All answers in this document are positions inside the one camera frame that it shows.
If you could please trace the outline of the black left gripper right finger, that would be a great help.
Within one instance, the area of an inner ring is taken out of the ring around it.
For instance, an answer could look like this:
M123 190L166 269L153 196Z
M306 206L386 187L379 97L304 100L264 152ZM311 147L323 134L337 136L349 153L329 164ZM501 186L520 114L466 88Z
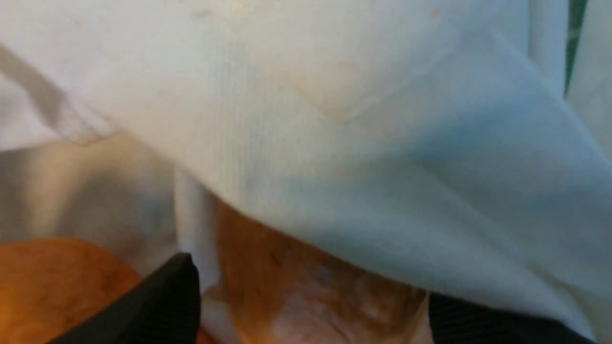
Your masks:
M436 344L592 344L594 341L546 318L498 311L430 295L431 335Z

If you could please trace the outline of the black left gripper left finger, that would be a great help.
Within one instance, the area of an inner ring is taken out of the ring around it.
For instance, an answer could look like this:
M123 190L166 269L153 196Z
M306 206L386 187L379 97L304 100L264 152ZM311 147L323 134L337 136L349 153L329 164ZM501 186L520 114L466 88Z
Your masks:
M142 283L55 338L55 344L194 344L200 289L189 253L178 253Z

